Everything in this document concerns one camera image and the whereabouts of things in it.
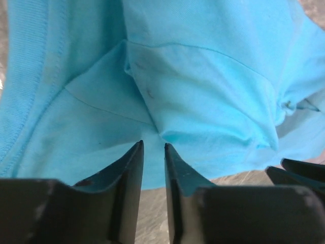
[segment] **stitching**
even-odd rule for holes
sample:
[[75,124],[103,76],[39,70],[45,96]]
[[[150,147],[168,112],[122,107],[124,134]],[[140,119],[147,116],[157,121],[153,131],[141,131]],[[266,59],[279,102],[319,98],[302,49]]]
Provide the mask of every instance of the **stitching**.
[[[63,1],[60,1],[61,2],[61,11],[60,11],[60,18],[63,20],[63,22],[65,23],[66,22],[66,12],[65,12],[65,5],[64,5],[64,3],[63,3]],[[46,21],[47,23],[46,23],[46,25],[48,25],[48,9],[47,9],[47,21]],[[63,54],[63,49],[64,49],[64,41],[63,41],[63,37],[64,37],[64,33],[65,33],[65,31],[64,31],[64,28],[62,27],[61,28],[61,32],[60,32],[60,36],[59,36],[59,49],[58,49],[58,58],[57,58],[57,62],[56,62],[56,65],[55,65],[55,68],[56,68],[56,71],[55,71],[55,73],[53,74],[53,81],[52,81],[52,84],[51,84],[51,87],[50,87],[50,93],[49,93],[49,97],[50,97],[50,99],[49,100],[47,100],[47,102],[46,102],[46,106],[44,107],[44,109],[43,109],[43,111],[40,113],[40,115],[39,115],[39,118],[38,118],[38,120],[37,120],[37,122],[36,122],[36,124],[40,121],[40,119],[42,118],[42,116],[45,114],[45,111],[48,109],[48,107],[50,106],[50,104],[52,103],[52,101],[60,94],[60,93],[58,93],[54,98],[52,98],[52,96],[53,96],[53,94],[54,94],[54,86],[55,86],[55,81],[56,81],[56,79],[58,78],[58,75],[59,75],[59,72],[60,72],[60,61],[61,61],[61,57],[62,57],[62,54]],[[43,55],[43,57],[45,57],[46,56],[46,43],[47,43],[47,41],[45,41],[45,44],[44,44],[44,55]],[[42,78],[42,72],[40,73],[40,77],[39,77],[39,83],[41,82],[41,78]],[[32,104],[34,103],[34,101],[35,101],[35,96],[34,96],[34,99],[31,101],[31,106],[32,106]],[[26,116],[26,119],[27,119],[27,117],[29,116],[29,113],[30,113],[30,109],[31,109],[31,106],[30,106],[30,108],[29,108],[29,110],[28,110],[28,114],[27,114],[27,116]],[[36,127],[36,124],[34,125],[34,128],[31,130],[31,135],[29,136],[29,137],[31,137],[32,136],[32,134],[33,134],[33,131],[35,130],[35,127]],[[5,175],[9,170],[10,170],[10,168],[15,164],[15,162],[16,162],[16,160],[23,154],[23,152],[25,151],[25,149],[26,149],[26,147],[27,147],[27,145],[28,145],[28,142],[25,142],[24,143],[24,145],[21,147],[21,149],[20,149],[20,151],[19,151],[19,153],[11,160],[11,162],[6,166],[6,168],[2,171],[2,173],[1,173],[1,175]],[[19,168],[19,165],[20,164],[17,164],[17,165],[15,165],[15,168],[16,169],[18,169]]]
[[218,53],[218,54],[221,54],[222,56],[225,56],[225,57],[228,57],[230,58],[231,60],[243,65],[244,67],[248,68],[249,70],[253,71],[254,73],[260,75],[261,77],[263,77],[264,79],[266,79],[268,82],[269,79],[266,78],[264,75],[260,74],[259,72],[257,72],[256,70],[252,69],[251,67],[247,66],[246,64],[238,61],[237,59],[227,55],[227,54],[224,54],[220,51],[217,51],[217,50],[214,50],[212,48],[208,48],[208,47],[200,47],[200,46],[195,46],[195,45],[187,45],[187,44],[182,44],[182,43],[176,43],[176,42],[170,42],[170,43],[164,43],[164,44],[160,44],[160,45],[155,45],[155,46],[150,46],[150,45],[144,45],[144,44],[140,44],[140,43],[136,43],[136,42],[132,42],[132,41],[128,41],[129,43],[131,44],[135,44],[135,45],[139,45],[139,46],[142,46],[142,47],[148,47],[148,48],[162,48],[162,47],[168,47],[168,46],[173,46],[173,45],[177,45],[177,46],[183,46],[183,47],[190,47],[190,48],[198,48],[198,49],[202,49],[202,50],[207,50],[207,51],[212,51],[212,52],[215,52],[215,53]]
[[[47,5],[47,9],[46,9],[46,16],[48,16],[48,5]],[[43,22],[43,25],[45,27],[47,27],[47,19]],[[47,36],[47,28],[45,28],[45,31],[44,31],[44,35]],[[44,47],[43,47],[43,50],[42,50],[42,56],[44,57],[45,56],[45,48],[46,47],[46,43],[44,43]],[[37,84],[35,85],[35,90],[37,90],[37,88],[39,87],[39,84],[40,84],[40,80],[42,78],[42,71],[39,72],[38,76],[37,76]],[[26,109],[26,114],[24,115],[24,117],[22,118],[22,123],[20,124],[20,126],[18,127],[18,130],[14,133],[14,140],[12,141],[12,143],[10,143],[10,145],[8,145],[8,149],[5,150],[5,152],[3,153],[3,156],[0,158],[0,162],[6,157],[7,153],[12,149],[12,147],[14,146],[14,144],[16,143],[19,135],[21,134],[24,126],[25,126],[25,123],[29,117],[29,113],[30,113],[30,110],[34,104],[34,101],[35,101],[35,93],[33,94],[33,97],[30,99],[29,103],[28,103],[28,106],[27,106],[27,109]],[[13,163],[10,163],[8,164],[8,166],[2,171],[2,173],[0,174],[0,176],[4,175],[8,170],[9,168],[11,167]]]
[[127,116],[124,116],[124,115],[121,115],[121,114],[118,114],[118,113],[114,113],[114,112],[111,112],[111,111],[108,111],[108,110],[105,110],[105,109],[101,109],[101,108],[98,108],[98,107],[95,107],[95,106],[92,106],[88,103],[85,103],[84,101],[80,100],[79,98],[75,97],[73,94],[71,94],[67,89],[65,89],[72,97],[74,97],[75,99],[77,99],[79,102],[82,102],[83,104],[86,104],[87,106],[89,107],[92,107],[92,108],[95,108],[95,109],[98,109],[100,111],[104,111],[104,112],[107,112],[107,113],[111,113],[113,115],[117,115],[117,116],[121,116],[123,118],[127,118],[127,119],[131,119],[131,120],[134,120],[134,121],[137,121],[137,122],[140,122],[140,123],[143,123],[143,124],[146,124],[146,125],[149,125],[149,126],[153,126],[153,124],[149,124],[147,122],[144,122],[144,121],[141,121],[141,120],[138,120],[138,119],[134,119],[134,118],[130,118],[130,117],[127,117]]

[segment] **light blue t-shirt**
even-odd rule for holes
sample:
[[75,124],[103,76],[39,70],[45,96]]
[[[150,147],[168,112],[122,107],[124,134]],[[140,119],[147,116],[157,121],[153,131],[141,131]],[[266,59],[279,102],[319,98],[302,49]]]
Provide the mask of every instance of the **light blue t-shirt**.
[[10,0],[0,177],[74,184],[144,140],[207,178],[325,148],[325,33],[296,0]]

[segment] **gray surface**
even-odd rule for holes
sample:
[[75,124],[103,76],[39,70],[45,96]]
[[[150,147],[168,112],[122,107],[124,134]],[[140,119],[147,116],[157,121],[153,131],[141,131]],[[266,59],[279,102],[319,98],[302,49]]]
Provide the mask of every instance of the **gray surface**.
[[4,0],[0,0],[0,97],[2,82],[5,80],[8,53],[7,12]]
[[[7,17],[4,0],[0,0],[0,79],[4,80],[8,52]],[[325,29],[325,0],[300,0],[306,13]],[[322,157],[311,160],[321,163]],[[270,180],[263,171],[249,171],[213,180],[218,185],[269,185]],[[137,226],[136,243],[169,243],[166,191],[164,188],[143,191]]]

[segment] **stain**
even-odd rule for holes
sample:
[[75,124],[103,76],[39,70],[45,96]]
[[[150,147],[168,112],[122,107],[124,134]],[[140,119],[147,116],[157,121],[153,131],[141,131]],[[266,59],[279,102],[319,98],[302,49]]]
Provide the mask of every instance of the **stain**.
[[144,67],[144,65],[140,64],[140,63],[134,63],[135,66],[137,66],[137,68],[139,68],[140,70],[145,70],[146,68]]
[[147,94],[151,99],[154,99],[154,96],[151,93],[151,90],[147,87]]

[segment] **t-shirt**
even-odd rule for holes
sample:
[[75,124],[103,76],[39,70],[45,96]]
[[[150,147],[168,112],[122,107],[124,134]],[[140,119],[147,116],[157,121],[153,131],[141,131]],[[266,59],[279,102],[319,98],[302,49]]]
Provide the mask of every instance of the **t-shirt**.
[[10,0],[0,177],[74,184],[144,140],[206,178],[325,148],[325,33],[296,0]]

